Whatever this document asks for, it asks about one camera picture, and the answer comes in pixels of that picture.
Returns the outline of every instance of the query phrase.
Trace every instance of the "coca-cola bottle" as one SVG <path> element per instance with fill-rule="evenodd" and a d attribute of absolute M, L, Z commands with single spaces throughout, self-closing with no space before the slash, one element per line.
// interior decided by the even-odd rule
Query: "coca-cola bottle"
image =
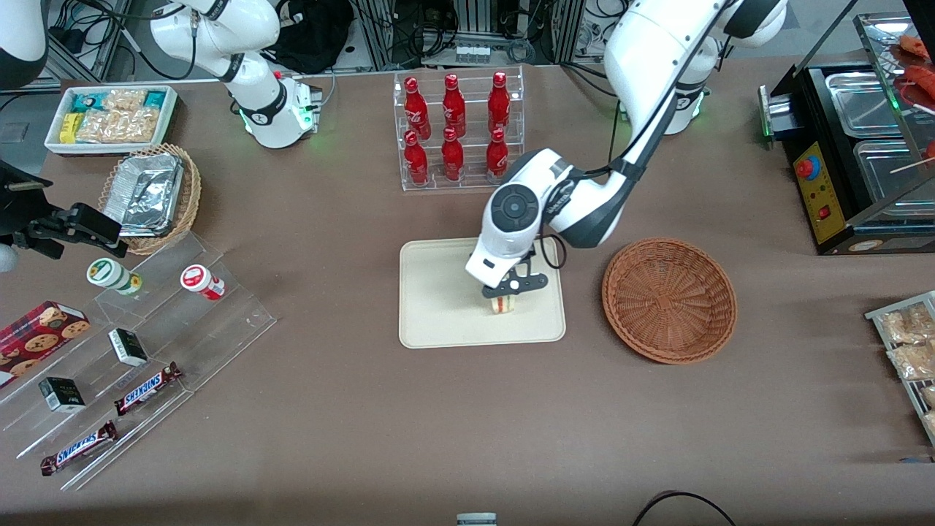
<path fill-rule="evenodd" d="M 510 124 L 510 93 L 507 92 L 507 74 L 494 73 L 494 89 L 487 98 L 487 128 L 491 133 L 497 128 L 507 129 Z"/>
<path fill-rule="evenodd" d="M 468 132 L 468 117 L 465 112 L 465 96 L 458 89 L 458 76 L 454 73 L 445 75 L 445 98 L 441 101 L 445 112 L 445 125 L 454 128 L 458 137 Z"/>
<path fill-rule="evenodd" d="M 445 163 L 445 178 L 452 183 L 461 181 L 465 167 L 465 150 L 458 141 L 453 126 L 445 128 L 445 143 L 441 145 L 441 158 Z"/>
<path fill-rule="evenodd" d="M 412 184 L 425 186 L 428 184 L 428 158 L 425 156 L 422 145 L 419 144 L 419 137 L 414 131 L 406 130 L 403 139 L 406 141 L 403 156 L 406 158 L 406 169 L 410 173 Z"/>
<path fill-rule="evenodd" d="M 507 171 L 509 154 L 510 150 L 503 142 L 503 128 L 497 128 L 490 134 L 490 144 L 487 145 L 487 181 L 500 183 Z"/>
<path fill-rule="evenodd" d="M 414 77 L 407 77 L 403 82 L 406 86 L 406 120 L 410 128 L 419 134 L 419 139 L 428 140 L 432 137 L 432 125 L 428 123 L 428 105 L 425 97 L 419 93 L 419 81 Z"/>

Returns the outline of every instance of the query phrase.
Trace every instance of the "black machine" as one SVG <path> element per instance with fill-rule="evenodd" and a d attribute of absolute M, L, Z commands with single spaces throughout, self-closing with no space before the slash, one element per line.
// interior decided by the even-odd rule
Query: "black machine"
<path fill-rule="evenodd" d="M 826 34 L 779 85 L 760 89 L 764 133 L 783 143 L 821 255 L 935 252 L 935 99 L 905 77 L 931 63 L 904 51 L 902 35 L 935 51 L 935 4 L 908 12 L 856 14 L 868 60 L 813 63 Z"/>
<path fill-rule="evenodd" d="M 52 259 L 62 257 L 65 249 L 58 241 L 90 244 L 116 257 L 126 255 L 119 223 L 84 203 L 69 210 L 49 204 L 43 190 L 51 185 L 0 161 L 0 243 Z"/>

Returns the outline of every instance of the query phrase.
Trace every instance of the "emergency stop button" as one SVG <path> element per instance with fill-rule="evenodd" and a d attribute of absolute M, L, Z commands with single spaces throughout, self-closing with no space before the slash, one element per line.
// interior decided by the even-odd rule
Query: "emergency stop button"
<path fill-rule="evenodd" d="M 821 161 L 814 155 L 809 155 L 796 163 L 796 175 L 805 181 L 814 181 L 819 173 L 821 173 Z"/>

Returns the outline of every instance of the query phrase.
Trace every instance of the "cookie box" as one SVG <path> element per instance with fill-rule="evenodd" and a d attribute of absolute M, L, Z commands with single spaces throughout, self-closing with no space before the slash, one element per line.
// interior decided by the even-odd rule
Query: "cookie box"
<path fill-rule="evenodd" d="M 59 132 L 62 131 L 62 125 L 65 123 L 65 116 L 72 111 L 72 105 L 75 103 L 76 95 L 87 94 L 90 91 L 105 92 L 113 88 L 146 90 L 149 92 L 164 92 L 165 99 L 159 110 L 159 119 L 156 121 L 156 129 L 149 142 L 124 142 L 114 144 L 92 144 L 92 143 L 67 143 L 59 140 Z M 68 88 L 62 94 L 62 100 L 59 101 L 59 107 L 55 111 L 55 117 L 52 118 L 52 124 L 49 126 L 49 133 L 46 134 L 46 148 L 59 155 L 108 155 L 113 153 L 130 153 L 142 150 L 149 146 L 158 146 L 165 139 L 165 134 L 169 128 L 169 122 L 172 120 L 172 112 L 175 109 L 178 96 L 176 91 L 164 84 L 121 84 L 119 86 L 81 86 L 77 88 Z"/>
<path fill-rule="evenodd" d="M 0 330 L 0 387 L 25 374 L 90 326 L 81 311 L 45 301 Z"/>

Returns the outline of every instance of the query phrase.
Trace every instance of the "yellow control panel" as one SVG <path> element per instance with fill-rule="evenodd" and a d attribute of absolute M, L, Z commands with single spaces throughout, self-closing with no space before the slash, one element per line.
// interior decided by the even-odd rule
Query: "yellow control panel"
<path fill-rule="evenodd" d="M 823 243 L 844 230 L 847 223 L 827 175 L 825 158 L 821 155 L 818 143 L 815 142 L 796 159 L 792 168 L 796 171 L 798 189 L 802 192 L 815 239 Z"/>

